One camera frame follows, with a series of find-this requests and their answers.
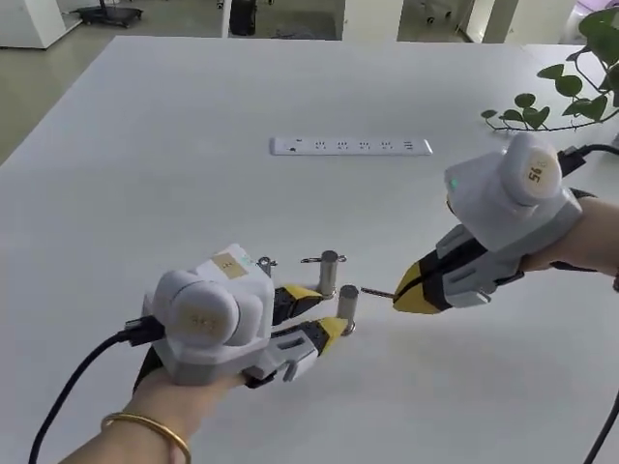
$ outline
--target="green leaf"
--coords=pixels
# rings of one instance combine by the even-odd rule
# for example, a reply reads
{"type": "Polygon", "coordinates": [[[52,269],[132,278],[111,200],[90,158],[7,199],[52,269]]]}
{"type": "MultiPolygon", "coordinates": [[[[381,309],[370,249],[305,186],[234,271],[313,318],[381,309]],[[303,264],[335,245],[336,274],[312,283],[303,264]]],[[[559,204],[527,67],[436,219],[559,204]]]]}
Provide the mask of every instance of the green leaf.
{"type": "Polygon", "coordinates": [[[587,38],[591,51],[606,64],[612,66],[619,61],[619,29],[610,24],[598,24],[587,38]]]}
{"type": "Polygon", "coordinates": [[[612,90],[615,94],[619,94],[619,63],[608,70],[606,79],[608,81],[608,90],[612,90]]]}
{"type": "Polygon", "coordinates": [[[563,75],[563,70],[565,69],[565,65],[553,65],[548,68],[544,68],[540,72],[538,72],[538,77],[542,79],[558,79],[563,75]]]}
{"type": "Polygon", "coordinates": [[[600,95],[596,99],[591,100],[589,104],[582,106],[580,114],[585,118],[591,119],[592,121],[600,122],[606,110],[607,104],[608,97],[606,95],[600,95]]]}
{"type": "Polygon", "coordinates": [[[579,100],[573,101],[572,104],[570,104],[570,106],[565,108],[565,111],[563,112],[563,116],[579,116],[580,114],[582,114],[582,108],[588,105],[589,103],[591,103],[589,99],[579,99],[579,100]]]}
{"type": "Polygon", "coordinates": [[[554,81],[554,87],[564,97],[575,97],[582,90],[582,80],[577,75],[564,75],[554,81]]]}
{"type": "Polygon", "coordinates": [[[588,53],[590,51],[591,51],[591,48],[589,47],[589,45],[586,45],[583,48],[581,48],[579,51],[572,53],[570,56],[568,56],[566,58],[566,61],[576,61],[580,55],[582,55],[583,53],[588,53]]]}
{"type": "Polygon", "coordinates": [[[528,108],[530,106],[533,106],[533,104],[535,103],[535,95],[520,94],[516,96],[516,98],[514,99],[514,103],[520,108],[528,108]]]}
{"type": "Polygon", "coordinates": [[[499,119],[503,121],[518,121],[519,123],[523,122],[522,115],[515,109],[506,110],[502,116],[499,116],[499,119]]]}
{"type": "Polygon", "coordinates": [[[600,89],[600,90],[602,90],[602,91],[605,91],[605,90],[612,90],[612,89],[610,88],[610,80],[608,79],[608,76],[606,76],[606,77],[604,78],[604,80],[603,80],[603,81],[602,81],[602,83],[600,84],[599,89],[600,89]]]}
{"type": "Polygon", "coordinates": [[[496,113],[497,112],[494,111],[493,109],[487,109],[486,111],[482,113],[482,117],[484,119],[490,119],[491,117],[496,116],[496,113]]]}
{"type": "Polygon", "coordinates": [[[550,108],[548,106],[545,106],[540,111],[530,107],[524,108],[522,110],[522,117],[524,119],[524,122],[535,130],[539,129],[542,126],[545,120],[548,119],[549,114],[550,108]]]}
{"type": "Polygon", "coordinates": [[[578,31],[589,39],[592,32],[595,31],[600,24],[613,24],[617,14],[619,14],[619,7],[607,8],[599,12],[591,13],[580,21],[580,24],[578,24],[578,31]]]}

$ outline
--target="round white knob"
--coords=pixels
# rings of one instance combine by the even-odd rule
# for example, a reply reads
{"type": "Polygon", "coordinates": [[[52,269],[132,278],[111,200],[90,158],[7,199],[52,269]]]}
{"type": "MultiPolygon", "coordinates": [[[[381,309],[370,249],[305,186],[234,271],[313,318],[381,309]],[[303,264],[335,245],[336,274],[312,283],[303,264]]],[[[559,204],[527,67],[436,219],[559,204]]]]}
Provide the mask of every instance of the round white knob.
{"type": "Polygon", "coordinates": [[[216,282],[201,281],[179,292],[169,306],[166,333],[200,348],[224,344],[239,325],[239,306],[216,282]]]}
{"type": "Polygon", "coordinates": [[[532,134],[517,135],[499,167],[501,184],[521,206],[533,207],[561,189],[561,166],[556,152],[532,134]]]}

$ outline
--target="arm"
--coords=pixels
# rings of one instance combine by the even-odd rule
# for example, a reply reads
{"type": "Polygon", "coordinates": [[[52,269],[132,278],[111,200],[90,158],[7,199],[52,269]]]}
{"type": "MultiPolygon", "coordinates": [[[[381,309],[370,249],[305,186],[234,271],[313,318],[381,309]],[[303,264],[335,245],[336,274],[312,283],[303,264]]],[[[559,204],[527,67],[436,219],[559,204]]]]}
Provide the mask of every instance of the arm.
{"type": "Polygon", "coordinates": [[[597,198],[581,198],[582,219],[557,243],[529,256],[523,271],[540,271],[564,261],[608,276],[619,272],[619,206],[597,198]]]}
{"type": "MultiPolygon", "coordinates": [[[[222,379],[207,387],[173,385],[162,369],[139,385],[123,410],[157,421],[187,442],[225,394],[241,385],[241,377],[222,379]]],[[[171,464],[183,455],[157,432],[125,421],[113,422],[60,464],[171,464]]]]}

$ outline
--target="gray floor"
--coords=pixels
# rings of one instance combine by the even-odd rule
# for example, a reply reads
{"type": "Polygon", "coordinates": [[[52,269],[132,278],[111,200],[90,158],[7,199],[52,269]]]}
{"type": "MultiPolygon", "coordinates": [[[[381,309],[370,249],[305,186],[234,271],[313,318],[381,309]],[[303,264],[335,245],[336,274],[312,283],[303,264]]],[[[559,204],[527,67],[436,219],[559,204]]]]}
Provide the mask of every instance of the gray floor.
{"type": "MultiPolygon", "coordinates": [[[[399,40],[460,41],[454,25],[443,19],[428,27],[411,1],[402,10],[399,40]]],[[[334,40],[332,4],[330,0],[276,0],[274,6],[262,5],[256,37],[309,30],[317,39],[334,40]]],[[[221,11],[216,0],[136,0],[132,6],[145,13],[131,29],[81,25],[47,51],[0,50],[0,164],[114,36],[219,35],[221,11]]]]}

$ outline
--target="black cable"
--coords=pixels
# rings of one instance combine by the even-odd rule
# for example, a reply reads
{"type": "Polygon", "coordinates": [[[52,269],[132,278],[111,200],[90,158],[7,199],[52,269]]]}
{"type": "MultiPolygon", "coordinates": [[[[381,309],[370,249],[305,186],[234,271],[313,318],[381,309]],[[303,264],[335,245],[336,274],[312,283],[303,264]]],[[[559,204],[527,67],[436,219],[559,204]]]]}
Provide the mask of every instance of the black cable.
{"type": "Polygon", "coordinates": [[[619,156],[619,148],[613,147],[612,145],[604,145],[601,143],[585,145],[580,150],[585,151],[585,153],[583,153],[584,156],[590,154],[591,152],[607,152],[619,156]]]}
{"type": "Polygon", "coordinates": [[[144,343],[150,343],[162,339],[165,336],[165,329],[163,325],[154,316],[145,316],[140,319],[129,321],[125,324],[125,329],[121,332],[111,336],[101,345],[95,348],[77,367],[73,375],[69,378],[69,381],[65,385],[65,388],[60,391],[60,394],[51,406],[47,417],[45,418],[41,428],[37,432],[32,448],[30,449],[30,456],[28,457],[28,464],[37,464],[39,458],[39,452],[41,451],[41,444],[47,434],[47,431],[51,427],[51,424],[58,416],[60,409],[67,400],[67,397],[74,389],[75,384],[82,376],[84,371],[98,358],[104,351],[117,343],[123,343],[128,341],[131,346],[138,346],[144,343]]]}
{"type": "Polygon", "coordinates": [[[606,422],[604,423],[604,426],[602,427],[602,430],[600,431],[598,438],[596,438],[596,441],[593,444],[593,447],[591,447],[589,454],[587,454],[587,457],[585,458],[583,464],[593,464],[593,461],[598,455],[598,452],[600,452],[600,448],[604,444],[604,440],[608,436],[608,433],[610,432],[610,430],[612,429],[612,426],[617,420],[617,416],[619,416],[619,392],[617,393],[617,397],[615,398],[615,402],[612,405],[612,409],[610,410],[610,413],[608,414],[608,417],[606,418],[606,422]]]}
{"type": "Polygon", "coordinates": [[[32,448],[30,449],[30,457],[28,457],[28,464],[37,464],[37,459],[39,458],[39,451],[41,450],[41,444],[47,434],[47,430],[51,426],[51,423],[54,422],[56,416],[60,412],[60,408],[67,400],[67,397],[71,393],[71,390],[74,389],[75,384],[84,373],[84,371],[88,368],[88,366],[98,358],[105,350],[111,348],[117,343],[122,343],[123,341],[127,341],[129,336],[124,332],[119,332],[116,335],[111,336],[106,341],[104,341],[101,345],[95,348],[90,355],[88,355],[84,361],[77,367],[73,375],[70,377],[69,381],[65,385],[65,388],[62,389],[56,401],[54,401],[53,406],[49,410],[47,417],[45,418],[41,428],[37,432],[37,436],[35,437],[35,441],[32,443],[32,448]]]}
{"type": "Polygon", "coordinates": [[[561,165],[563,177],[569,176],[574,171],[583,166],[587,161],[584,157],[592,152],[607,152],[619,156],[619,148],[612,145],[604,145],[600,143],[592,145],[583,145],[580,148],[570,147],[558,153],[557,158],[561,165]]]}

